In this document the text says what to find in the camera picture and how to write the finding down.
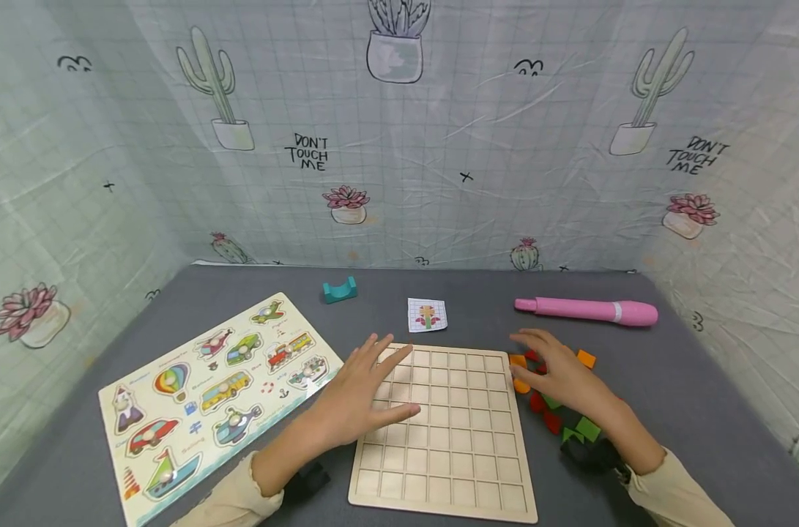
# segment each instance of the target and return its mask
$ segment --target orange block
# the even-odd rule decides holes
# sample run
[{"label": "orange block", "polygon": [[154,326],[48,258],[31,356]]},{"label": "orange block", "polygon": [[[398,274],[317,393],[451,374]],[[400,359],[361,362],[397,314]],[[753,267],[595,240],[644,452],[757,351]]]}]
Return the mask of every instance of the orange block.
[{"label": "orange block", "polygon": [[578,350],[578,360],[581,364],[587,366],[590,370],[595,366],[595,355],[588,354],[584,350]]},{"label": "orange block", "polygon": [[[512,365],[522,366],[523,368],[526,368],[526,370],[528,370],[528,362],[526,362],[525,356],[508,354],[508,360],[510,360],[510,363]],[[518,394],[526,394],[528,392],[531,392],[531,386],[527,385],[526,383],[520,381],[520,379],[517,378],[513,379],[513,388],[516,390],[516,393]]]}]

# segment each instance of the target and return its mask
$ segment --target potted cactus drawing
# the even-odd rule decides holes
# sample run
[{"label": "potted cactus drawing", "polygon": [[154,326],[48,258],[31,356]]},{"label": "potted cactus drawing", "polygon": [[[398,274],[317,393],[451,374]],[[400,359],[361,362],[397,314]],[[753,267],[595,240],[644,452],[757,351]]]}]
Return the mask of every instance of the potted cactus drawing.
[{"label": "potted cactus drawing", "polygon": [[190,29],[190,38],[194,44],[194,54],[197,56],[200,72],[194,71],[194,66],[190,63],[184,49],[177,48],[176,57],[188,83],[200,93],[211,95],[215,106],[218,107],[220,118],[212,119],[212,128],[215,128],[218,143],[228,150],[255,149],[253,135],[250,134],[250,123],[234,117],[232,106],[229,105],[227,98],[227,95],[232,94],[236,88],[236,76],[232,70],[232,61],[229,60],[229,55],[226,54],[226,51],[218,51],[221,66],[221,71],[218,72],[206,35],[199,27],[194,26]]},{"label": "potted cactus drawing", "polygon": [[639,67],[636,68],[636,75],[633,77],[633,83],[631,84],[631,91],[639,99],[642,99],[642,104],[639,105],[639,110],[636,112],[636,116],[633,117],[633,121],[620,124],[619,129],[616,130],[616,135],[614,135],[612,143],[610,143],[610,154],[638,154],[648,144],[651,133],[654,132],[654,127],[658,126],[658,123],[648,121],[651,117],[651,112],[654,111],[654,107],[658,104],[660,97],[675,89],[677,83],[686,74],[695,56],[694,51],[689,51],[677,64],[677,58],[680,56],[683,44],[686,44],[686,35],[686,28],[677,30],[674,38],[668,44],[668,48],[660,57],[660,62],[654,72],[648,71],[651,66],[651,59],[654,58],[654,48],[645,51],[642,61],[639,62]]},{"label": "potted cactus drawing", "polygon": [[44,348],[65,328],[71,318],[68,306],[56,300],[56,286],[39,283],[1,301],[0,334],[11,343],[20,340],[27,348]]},{"label": "potted cactus drawing", "polygon": [[224,233],[212,233],[212,249],[229,263],[255,263],[234,240],[226,237]]},{"label": "potted cactus drawing", "polygon": [[540,250],[534,247],[537,243],[536,239],[523,238],[520,240],[522,243],[510,250],[510,262],[516,267],[517,271],[531,271],[532,269],[539,269],[543,271],[543,266],[540,265]]},{"label": "potted cactus drawing", "polygon": [[666,207],[664,227],[686,239],[695,239],[706,225],[715,225],[716,212],[706,194],[673,195],[672,204]]},{"label": "potted cactus drawing", "polygon": [[423,32],[431,0],[367,0],[376,26],[367,44],[367,68],[386,83],[416,83],[423,75]]},{"label": "potted cactus drawing", "polygon": [[341,187],[332,189],[331,193],[323,194],[328,201],[327,206],[332,209],[332,220],[344,225],[358,225],[367,220],[367,209],[364,205],[370,202],[364,190],[342,184]]}]

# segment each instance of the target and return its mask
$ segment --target white fabric wall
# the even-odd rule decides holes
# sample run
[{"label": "white fabric wall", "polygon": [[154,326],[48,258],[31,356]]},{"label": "white fabric wall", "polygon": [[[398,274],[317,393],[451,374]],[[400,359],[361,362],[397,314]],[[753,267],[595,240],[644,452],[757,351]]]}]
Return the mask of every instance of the white fabric wall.
[{"label": "white fabric wall", "polygon": [[798,434],[799,1],[408,4],[0,1],[0,481],[194,258],[636,268]]}]

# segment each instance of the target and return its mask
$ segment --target puzzle board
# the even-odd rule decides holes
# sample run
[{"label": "puzzle board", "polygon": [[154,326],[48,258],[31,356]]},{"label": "puzzle board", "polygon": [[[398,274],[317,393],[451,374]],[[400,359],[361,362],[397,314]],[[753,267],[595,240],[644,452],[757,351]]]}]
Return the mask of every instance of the puzzle board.
[{"label": "puzzle board", "polygon": [[342,365],[278,293],[101,389],[127,525],[150,521]]},{"label": "puzzle board", "polygon": [[[403,344],[392,344],[380,361]],[[349,503],[537,522],[507,354],[415,345],[373,405],[422,411],[361,438]]]}]

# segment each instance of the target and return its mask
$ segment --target flower pattern card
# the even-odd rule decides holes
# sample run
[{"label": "flower pattern card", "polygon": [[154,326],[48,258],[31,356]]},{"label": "flower pattern card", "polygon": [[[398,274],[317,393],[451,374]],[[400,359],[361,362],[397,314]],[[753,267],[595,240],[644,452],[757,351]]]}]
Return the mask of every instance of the flower pattern card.
[{"label": "flower pattern card", "polygon": [[437,332],[447,326],[447,304],[443,300],[408,299],[409,332]]}]

